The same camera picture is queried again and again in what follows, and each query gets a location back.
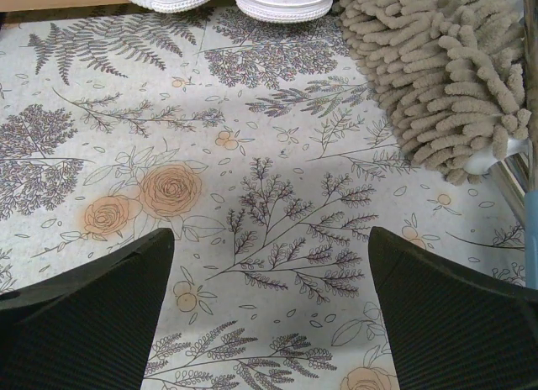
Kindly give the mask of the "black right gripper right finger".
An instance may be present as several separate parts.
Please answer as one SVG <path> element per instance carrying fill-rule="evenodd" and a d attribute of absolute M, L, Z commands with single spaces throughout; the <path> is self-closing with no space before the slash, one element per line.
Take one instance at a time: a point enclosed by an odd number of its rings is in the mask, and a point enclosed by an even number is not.
<path fill-rule="evenodd" d="M 535 389 L 537 292 L 371 230 L 369 265 L 402 389 Z"/>

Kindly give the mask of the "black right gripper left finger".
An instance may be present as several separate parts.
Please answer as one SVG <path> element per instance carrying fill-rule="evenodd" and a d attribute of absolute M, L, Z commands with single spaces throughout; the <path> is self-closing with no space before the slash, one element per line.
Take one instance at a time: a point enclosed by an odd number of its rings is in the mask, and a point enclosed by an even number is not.
<path fill-rule="evenodd" d="M 3 389 L 138 389 L 174 255 L 161 228 L 1 296 Z"/>

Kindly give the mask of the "beige chenille mop head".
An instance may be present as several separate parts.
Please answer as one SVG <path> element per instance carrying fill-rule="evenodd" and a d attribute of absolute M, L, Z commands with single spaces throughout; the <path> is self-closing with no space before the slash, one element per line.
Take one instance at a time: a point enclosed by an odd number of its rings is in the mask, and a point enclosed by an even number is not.
<path fill-rule="evenodd" d="M 338 0 L 344 38 L 402 152 L 459 185 L 528 135 L 524 28 L 508 0 Z"/>

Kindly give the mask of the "white sneaker right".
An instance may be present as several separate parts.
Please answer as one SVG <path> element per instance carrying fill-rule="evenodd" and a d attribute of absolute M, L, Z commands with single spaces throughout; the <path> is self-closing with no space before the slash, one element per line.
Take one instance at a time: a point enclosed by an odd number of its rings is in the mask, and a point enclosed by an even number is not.
<path fill-rule="evenodd" d="M 235 0 L 246 15 L 269 23 L 295 24 L 326 15 L 333 0 Z"/>

